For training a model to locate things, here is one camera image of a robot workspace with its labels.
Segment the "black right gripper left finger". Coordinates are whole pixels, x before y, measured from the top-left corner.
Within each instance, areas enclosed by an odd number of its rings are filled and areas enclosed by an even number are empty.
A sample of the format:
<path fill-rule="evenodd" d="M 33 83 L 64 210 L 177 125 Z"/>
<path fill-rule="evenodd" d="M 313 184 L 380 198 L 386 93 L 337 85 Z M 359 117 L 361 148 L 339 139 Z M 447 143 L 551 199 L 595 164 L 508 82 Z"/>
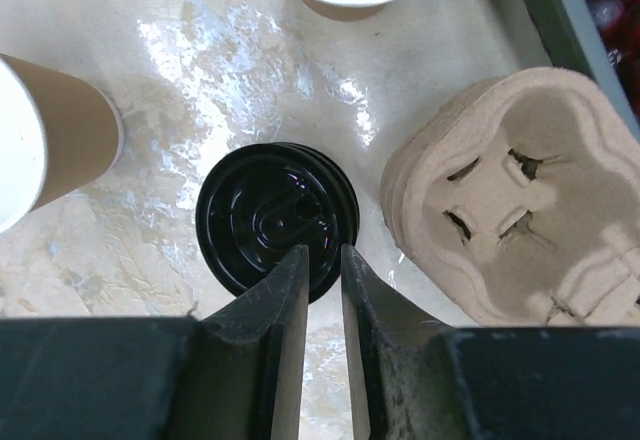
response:
<path fill-rule="evenodd" d="M 309 253 L 205 319 L 1 323 L 5 439 L 294 439 Z"/>

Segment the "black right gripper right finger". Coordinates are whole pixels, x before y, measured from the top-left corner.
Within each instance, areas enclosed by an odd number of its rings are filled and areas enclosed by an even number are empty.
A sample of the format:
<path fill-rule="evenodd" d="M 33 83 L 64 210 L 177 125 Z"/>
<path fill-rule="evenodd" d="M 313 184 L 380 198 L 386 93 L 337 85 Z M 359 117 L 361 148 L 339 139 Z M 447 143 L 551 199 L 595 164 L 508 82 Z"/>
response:
<path fill-rule="evenodd" d="M 359 439 L 635 439 L 639 332 L 448 326 L 350 245 L 341 289 Z"/>

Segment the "brown paper coffee cup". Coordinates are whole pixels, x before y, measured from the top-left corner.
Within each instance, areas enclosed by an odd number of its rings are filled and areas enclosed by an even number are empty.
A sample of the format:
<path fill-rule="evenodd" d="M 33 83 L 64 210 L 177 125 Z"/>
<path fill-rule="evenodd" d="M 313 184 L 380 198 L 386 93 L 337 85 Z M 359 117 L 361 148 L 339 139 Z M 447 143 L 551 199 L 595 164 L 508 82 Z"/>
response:
<path fill-rule="evenodd" d="M 124 126 L 90 83 L 1 56 L 1 230 L 103 175 L 119 159 Z"/>

